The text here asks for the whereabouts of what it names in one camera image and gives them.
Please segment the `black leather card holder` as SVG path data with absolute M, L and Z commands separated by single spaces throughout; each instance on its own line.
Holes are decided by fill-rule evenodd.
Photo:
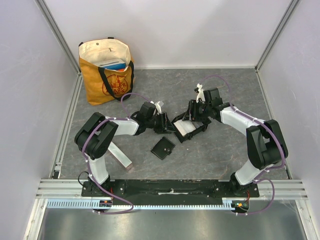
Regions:
M 150 151 L 160 160 L 164 160 L 172 153 L 175 146 L 168 138 L 162 137 Z

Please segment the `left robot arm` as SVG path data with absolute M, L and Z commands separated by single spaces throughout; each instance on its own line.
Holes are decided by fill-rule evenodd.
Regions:
M 92 190 L 98 196 L 110 191 L 110 175 L 104 155 L 115 136 L 138 136 L 152 129 L 156 134 L 175 132 L 162 102 L 144 102 L 140 110 L 126 118 L 107 117 L 95 112 L 75 135 L 74 142 L 88 163 L 88 178 L 94 182 Z

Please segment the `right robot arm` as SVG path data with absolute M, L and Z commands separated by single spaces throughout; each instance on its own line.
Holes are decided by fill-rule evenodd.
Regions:
M 194 90 L 196 99 L 188 103 L 184 122 L 202 122 L 207 118 L 228 125 L 246 137 L 246 163 L 230 177 L 229 191 L 235 197 L 242 196 L 247 187 L 256 183 L 257 177 L 271 169 L 285 165 L 289 155 L 279 123 L 248 115 L 231 103 L 224 103 L 219 90 L 204 90 L 198 84 Z

